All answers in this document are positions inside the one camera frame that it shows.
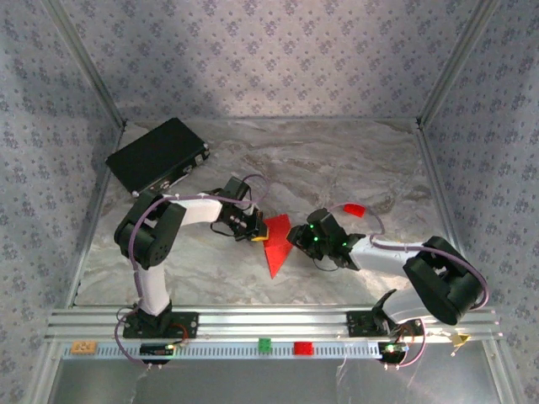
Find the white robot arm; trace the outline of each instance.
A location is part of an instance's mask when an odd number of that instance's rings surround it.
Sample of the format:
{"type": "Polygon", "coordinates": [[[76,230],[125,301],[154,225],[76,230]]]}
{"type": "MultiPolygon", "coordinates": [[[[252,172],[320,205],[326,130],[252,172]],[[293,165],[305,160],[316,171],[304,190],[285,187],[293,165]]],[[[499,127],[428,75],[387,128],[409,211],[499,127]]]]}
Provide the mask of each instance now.
{"type": "Polygon", "coordinates": [[[198,194],[198,199],[176,200],[172,195],[146,191],[137,201],[115,232],[115,242],[122,254],[131,257],[129,241],[136,223],[157,201],[163,200],[149,212],[136,233],[132,255],[142,267],[135,272],[135,283],[140,298],[139,311],[159,317],[170,308],[170,296],[165,287],[163,260],[168,256],[179,228],[193,223],[222,222],[229,226],[237,241],[267,238],[267,227],[262,212],[251,206],[242,209],[234,203],[212,199],[242,200],[249,186],[238,178],[232,178],[224,189],[198,194]]]}
{"type": "Polygon", "coordinates": [[[413,288],[392,290],[375,305],[377,320],[389,323],[389,329],[425,316],[456,325],[478,306],[482,292],[479,305],[488,298],[483,276],[442,237],[405,245],[375,242],[363,234],[346,234],[326,209],[319,209],[307,217],[306,225],[293,227],[287,238],[313,259],[329,257],[341,268],[408,277],[413,288]]]}
{"type": "MultiPolygon", "coordinates": [[[[164,330],[170,323],[172,304],[165,287],[163,260],[181,226],[222,222],[229,226],[237,241],[267,238],[262,212],[255,207],[246,211],[233,202],[204,199],[218,196],[242,200],[248,190],[244,181],[232,178],[224,189],[199,194],[201,199],[181,200],[179,196],[149,191],[139,196],[118,226],[115,241],[123,255],[142,267],[135,272],[141,298],[137,316],[141,322],[155,330],[164,330]],[[163,202],[152,210],[151,206],[160,199],[163,202]],[[146,215],[130,251],[131,234],[146,215]]],[[[410,279],[413,288],[390,290],[373,307],[370,319],[378,332],[390,334],[400,324],[426,316],[455,325],[470,308],[478,305],[482,292],[483,302],[488,298],[483,277],[441,237],[405,247],[395,242],[373,242],[365,235],[346,234],[327,210],[320,209],[307,217],[307,224],[293,227],[287,239],[314,259],[329,257],[342,268],[368,268],[410,279]]]]}

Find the metal bar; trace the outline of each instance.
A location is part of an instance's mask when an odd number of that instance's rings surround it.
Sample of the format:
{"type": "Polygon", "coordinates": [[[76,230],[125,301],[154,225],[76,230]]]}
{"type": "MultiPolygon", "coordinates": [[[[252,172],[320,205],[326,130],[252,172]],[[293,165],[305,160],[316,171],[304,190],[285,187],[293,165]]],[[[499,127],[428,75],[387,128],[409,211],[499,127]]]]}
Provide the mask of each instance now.
{"type": "MultiPolygon", "coordinates": [[[[125,343],[124,348],[135,359],[380,359],[378,343],[313,343],[313,355],[306,358],[294,354],[294,343],[272,341],[271,352],[261,353],[258,342],[199,343],[191,341],[177,347],[173,355],[140,355],[140,343],[125,343]]],[[[71,344],[62,345],[62,359],[125,359],[115,343],[101,343],[97,352],[90,355],[71,354],[71,344]]]]}
{"type": "MultiPolygon", "coordinates": [[[[200,313],[197,341],[254,341],[259,337],[295,341],[315,338],[318,341],[380,341],[381,338],[349,338],[346,311],[369,311],[367,306],[235,306],[176,307],[174,311],[200,313]]],[[[92,339],[109,341],[117,323],[114,309],[74,309],[52,313],[45,338],[54,341],[92,339]]],[[[499,323],[493,310],[486,308],[466,314],[457,327],[447,326],[434,317],[425,319],[427,340],[447,343],[450,335],[466,333],[472,339],[500,338],[499,323]]]]}
{"type": "MultiPolygon", "coordinates": [[[[113,151],[118,150],[118,147],[120,146],[121,138],[124,135],[124,132],[125,132],[125,127],[123,127],[120,133],[118,134],[118,138],[116,139],[116,143],[115,143],[115,146],[113,147],[113,151]]],[[[84,264],[86,263],[86,260],[88,258],[90,246],[92,245],[93,235],[95,234],[95,230],[97,229],[97,226],[99,223],[99,217],[101,215],[101,210],[103,208],[104,196],[106,195],[107,188],[109,187],[109,181],[110,181],[111,175],[112,175],[112,172],[110,171],[108,167],[106,167],[103,178],[98,178],[98,182],[97,182],[97,183],[102,184],[101,189],[99,190],[97,197],[95,197],[95,201],[89,204],[90,206],[93,206],[92,219],[90,220],[88,231],[86,232],[86,236],[84,237],[83,246],[81,248],[81,253],[77,257],[77,265],[76,265],[77,269],[75,270],[75,275],[73,277],[71,288],[69,290],[69,295],[67,295],[67,300],[66,300],[67,309],[70,309],[75,305],[75,299],[77,298],[78,286],[80,285],[80,281],[83,276],[84,264]]]]}
{"type": "Polygon", "coordinates": [[[450,92],[453,83],[464,67],[468,56],[487,26],[494,10],[498,7],[498,4],[499,0],[478,0],[465,29],[456,42],[442,73],[436,80],[419,114],[421,129],[426,129],[430,125],[430,122],[432,122],[432,119],[446,100],[447,94],[450,92]]]}
{"type": "Polygon", "coordinates": [[[73,59],[77,62],[82,73],[88,79],[88,82],[95,91],[99,102],[103,105],[107,115],[113,122],[121,128],[123,119],[120,111],[116,108],[115,102],[109,93],[103,79],[90,58],[90,55],[84,48],[83,42],[78,36],[78,32],[73,26],[72,21],[66,13],[64,7],[58,0],[41,0],[47,13],[51,16],[54,25],[58,28],[60,36],[66,42],[73,59]]]}
{"type": "MultiPolygon", "coordinates": [[[[456,231],[456,225],[454,222],[454,216],[451,213],[449,199],[447,198],[446,192],[442,187],[440,169],[434,164],[433,152],[430,143],[428,142],[423,130],[418,130],[416,133],[419,143],[419,151],[425,163],[430,188],[435,198],[436,209],[439,217],[442,220],[446,238],[458,251],[461,252],[462,256],[465,258],[466,253],[462,249],[462,243],[456,231]]],[[[498,338],[495,339],[501,339],[502,337],[503,335],[499,330],[498,338]]],[[[520,381],[515,379],[515,372],[509,371],[508,366],[504,365],[512,362],[509,350],[499,350],[495,348],[497,347],[496,343],[491,345],[484,344],[484,347],[488,358],[488,365],[494,377],[496,388],[498,389],[500,402],[516,404],[524,402],[523,398],[521,398],[522,386],[520,381]]]]}
{"type": "Polygon", "coordinates": [[[52,385],[56,378],[56,371],[60,364],[62,344],[58,342],[45,343],[41,347],[40,359],[35,366],[28,389],[23,402],[29,404],[41,404],[49,401],[52,385]]]}
{"type": "Polygon", "coordinates": [[[524,404],[524,391],[518,379],[509,347],[504,341],[483,341],[488,365],[492,371],[498,396],[504,404],[524,404]]]}

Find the patterned wallpaper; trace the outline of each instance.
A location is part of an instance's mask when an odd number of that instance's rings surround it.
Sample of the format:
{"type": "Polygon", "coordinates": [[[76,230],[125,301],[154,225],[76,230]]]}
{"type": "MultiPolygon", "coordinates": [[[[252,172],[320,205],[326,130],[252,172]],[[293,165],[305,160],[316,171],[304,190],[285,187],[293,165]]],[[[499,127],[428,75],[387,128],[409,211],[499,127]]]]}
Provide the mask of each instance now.
{"type": "Polygon", "coordinates": [[[427,131],[469,257],[539,402],[539,3],[503,0],[427,131]]]}
{"type": "Polygon", "coordinates": [[[128,120],[414,117],[477,0],[64,0],[128,120]]]}
{"type": "Polygon", "coordinates": [[[0,402],[19,402],[62,306],[118,130],[40,3],[0,6],[0,402]]]}

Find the cable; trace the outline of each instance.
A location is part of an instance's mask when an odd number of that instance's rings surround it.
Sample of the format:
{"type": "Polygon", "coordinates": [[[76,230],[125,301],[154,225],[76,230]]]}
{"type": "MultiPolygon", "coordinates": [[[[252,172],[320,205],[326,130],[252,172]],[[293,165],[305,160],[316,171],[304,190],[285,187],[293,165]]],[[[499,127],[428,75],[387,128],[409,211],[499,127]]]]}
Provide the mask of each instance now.
{"type": "MultiPolygon", "coordinates": [[[[249,200],[251,200],[252,198],[253,198],[253,193],[251,192],[251,187],[249,187],[249,200]]],[[[245,210],[251,209],[251,206],[253,206],[253,204],[249,205],[247,208],[243,208],[242,212],[244,212],[245,210]]]]}
{"type": "Polygon", "coordinates": [[[402,337],[404,337],[404,331],[405,331],[405,329],[408,330],[408,332],[409,332],[409,334],[410,334],[410,337],[412,337],[412,343],[415,342],[414,330],[412,330],[411,326],[409,326],[409,325],[406,324],[406,323],[403,323],[403,324],[401,324],[400,329],[401,329],[401,330],[400,330],[401,332],[400,332],[400,334],[398,335],[397,340],[395,341],[396,343],[398,343],[398,341],[400,341],[400,339],[401,339],[402,337]]]}
{"type": "Polygon", "coordinates": [[[118,309],[118,311],[116,312],[116,320],[120,321],[120,311],[124,310],[124,309],[133,309],[134,307],[133,306],[122,306],[121,308],[118,309]]]}
{"type": "Polygon", "coordinates": [[[135,260],[135,254],[134,254],[134,247],[135,247],[135,238],[136,238],[136,234],[138,233],[138,231],[140,230],[141,226],[142,226],[142,223],[144,223],[144,221],[146,220],[146,218],[162,203],[164,202],[167,202],[167,201],[170,201],[170,200],[194,200],[194,199],[210,199],[210,200],[220,200],[221,202],[230,202],[230,203],[233,203],[233,204],[236,204],[236,205],[239,205],[239,204],[250,204],[250,205],[256,205],[258,203],[260,203],[269,193],[270,191],[270,181],[264,177],[263,175],[260,175],[260,174],[249,174],[248,176],[246,176],[243,181],[249,179],[249,178],[262,178],[265,182],[265,190],[264,190],[264,193],[262,194],[262,196],[258,199],[255,199],[255,200],[239,200],[239,199],[230,199],[230,198],[224,198],[222,196],[217,196],[217,195],[206,195],[206,194],[202,194],[202,195],[189,195],[189,196],[180,196],[179,194],[176,194],[175,196],[168,196],[168,197],[164,197],[164,198],[161,198],[160,200],[154,202],[153,204],[151,204],[145,211],[144,213],[141,215],[141,217],[139,218],[139,220],[136,222],[135,226],[133,227],[133,230],[131,232],[131,236],[129,238],[129,244],[128,244],[128,247],[127,247],[127,255],[129,257],[129,260],[131,262],[131,265],[133,267],[133,279],[135,280],[135,287],[136,287],[136,293],[138,295],[138,302],[135,304],[135,307],[133,308],[133,310],[131,310],[130,312],[128,312],[127,314],[125,314],[123,317],[121,317],[121,319],[119,319],[119,321],[116,323],[116,326],[115,326],[115,332],[114,332],[114,335],[115,335],[115,341],[116,341],[116,344],[118,345],[118,348],[120,349],[120,351],[124,354],[124,356],[129,359],[130,362],[132,363],[136,363],[136,364],[139,364],[139,365],[142,365],[144,367],[147,367],[144,362],[142,362],[142,360],[139,360],[139,359],[135,359],[133,358],[131,355],[129,355],[129,353],[127,352],[127,350],[124,348],[124,346],[122,345],[121,341],[120,341],[120,336],[119,336],[119,330],[120,330],[120,324],[122,324],[123,322],[125,322],[125,319],[128,317],[128,316],[131,316],[133,314],[135,314],[139,307],[140,307],[140,304],[142,302],[142,299],[143,299],[143,295],[142,295],[142,288],[141,288],[141,281],[139,280],[139,276],[138,276],[138,271],[139,271],[139,267],[138,267],[138,263],[136,262],[135,260]]]}
{"type": "Polygon", "coordinates": [[[187,328],[185,328],[183,326],[183,324],[180,324],[179,322],[174,322],[170,325],[171,327],[177,327],[177,328],[181,328],[184,332],[183,332],[183,335],[182,335],[182,339],[178,340],[178,341],[174,341],[172,343],[172,345],[179,345],[181,343],[184,343],[185,340],[187,340],[189,338],[189,333],[187,332],[187,328]]]}
{"type": "MultiPolygon", "coordinates": [[[[340,203],[340,204],[330,206],[327,209],[328,210],[333,210],[335,208],[339,208],[340,206],[344,206],[344,205],[348,205],[348,204],[357,205],[357,203],[355,203],[355,202],[344,202],[344,203],[340,203]]],[[[450,261],[453,261],[454,263],[457,263],[457,264],[463,266],[464,268],[466,268],[470,272],[470,274],[473,275],[473,277],[475,277],[475,279],[478,280],[479,284],[481,284],[481,288],[483,289],[483,297],[482,297],[482,299],[478,303],[476,303],[475,305],[470,307],[470,310],[476,310],[476,309],[480,309],[482,307],[485,307],[485,305],[488,303],[488,298],[490,297],[490,291],[488,289],[487,280],[470,263],[460,259],[459,257],[455,257],[454,255],[449,254],[448,252],[438,250],[437,248],[423,247],[423,246],[422,247],[419,247],[419,246],[407,246],[407,245],[385,246],[383,244],[375,242],[374,241],[375,236],[383,236],[383,235],[386,234],[386,227],[383,224],[382,218],[379,215],[377,215],[371,207],[366,206],[366,205],[362,205],[362,206],[364,206],[366,208],[367,212],[370,215],[374,216],[374,218],[376,219],[376,221],[380,225],[380,232],[379,233],[373,233],[369,237],[369,241],[371,242],[372,246],[377,247],[377,248],[381,248],[381,249],[384,249],[384,250],[389,250],[389,251],[404,251],[404,252],[418,251],[418,252],[432,253],[432,254],[435,254],[435,255],[440,255],[440,256],[442,256],[444,258],[449,259],[450,261]]]]}
{"type": "Polygon", "coordinates": [[[210,230],[213,231],[214,233],[217,233],[217,234],[220,234],[221,236],[225,236],[225,237],[234,237],[233,234],[227,234],[225,233],[224,231],[220,231],[220,230],[216,230],[213,228],[213,225],[215,224],[215,222],[213,223],[210,223],[210,230]]]}
{"type": "Polygon", "coordinates": [[[421,247],[420,246],[407,246],[406,244],[402,246],[386,246],[384,244],[375,242],[374,237],[375,235],[371,234],[371,237],[369,238],[369,241],[371,242],[371,244],[374,247],[381,248],[383,250],[405,251],[405,252],[407,251],[426,252],[426,253],[431,253],[434,255],[440,255],[444,258],[447,258],[453,261],[454,263],[457,263],[463,266],[470,272],[470,274],[472,274],[475,277],[475,279],[478,280],[479,284],[481,284],[481,287],[483,288],[483,298],[478,303],[470,307],[470,310],[480,309],[481,307],[484,307],[487,304],[488,298],[490,297],[490,291],[488,290],[487,280],[470,263],[464,261],[463,259],[460,259],[459,257],[455,257],[454,255],[449,254],[448,252],[441,251],[437,248],[423,247],[423,246],[421,247]]]}
{"type": "Polygon", "coordinates": [[[314,266],[317,267],[318,270],[320,271],[323,271],[323,272],[335,272],[337,269],[339,269],[339,267],[335,267],[335,269],[324,269],[324,268],[320,268],[318,265],[317,265],[317,261],[316,259],[312,259],[312,263],[314,263],[314,266]]]}
{"type": "Polygon", "coordinates": [[[407,366],[415,364],[418,360],[421,359],[421,357],[424,354],[425,347],[427,346],[427,330],[424,327],[423,320],[419,319],[419,322],[421,323],[421,327],[423,328],[423,341],[421,341],[421,348],[419,349],[419,352],[417,352],[417,354],[414,356],[413,359],[409,360],[407,363],[404,364],[403,362],[406,359],[406,355],[405,355],[401,363],[398,364],[398,366],[401,368],[405,368],[407,366]]]}

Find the green block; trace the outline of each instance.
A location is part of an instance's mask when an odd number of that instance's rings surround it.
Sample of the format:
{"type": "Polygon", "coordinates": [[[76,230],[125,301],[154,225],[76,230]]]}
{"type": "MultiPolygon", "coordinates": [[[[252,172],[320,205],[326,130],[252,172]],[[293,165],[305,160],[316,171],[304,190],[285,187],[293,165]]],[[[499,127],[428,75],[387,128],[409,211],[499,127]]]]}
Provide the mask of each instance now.
{"type": "Polygon", "coordinates": [[[271,338],[259,338],[259,352],[271,354],[271,338]]]}

